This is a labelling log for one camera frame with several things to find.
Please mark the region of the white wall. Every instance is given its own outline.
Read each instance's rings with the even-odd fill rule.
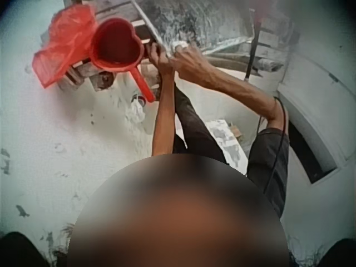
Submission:
[[[326,253],[355,235],[355,158],[316,184],[311,184],[293,150],[282,225],[297,259]]]
[[[151,136],[125,121],[124,102],[118,106],[122,79],[101,93],[88,84],[67,93],[39,84],[33,54],[62,8],[60,0],[17,1],[1,20],[1,148],[10,155],[1,155],[2,168],[9,161],[9,174],[0,172],[1,230],[24,233],[45,253],[91,193],[151,147]]]
[[[355,238],[355,38],[345,14],[324,7],[303,13],[300,43],[295,47],[280,94],[294,105],[316,157],[326,147],[337,169],[311,184],[293,151],[290,154],[287,202],[282,219],[297,258],[325,253],[342,238]],[[329,74],[339,78],[332,79]]]

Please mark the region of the dark pants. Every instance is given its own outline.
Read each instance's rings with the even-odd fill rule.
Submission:
[[[343,239],[332,246],[317,267],[356,266],[356,241]]]
[[[175,108],[182,124],[184,141],[176,134],[173,153],[209,157],[226,164],[224,153],[195,112],[189,98],[175,86]]]
[[[50,267],[37,248],[20,233],[9,233],[0,239],[2,266]]]

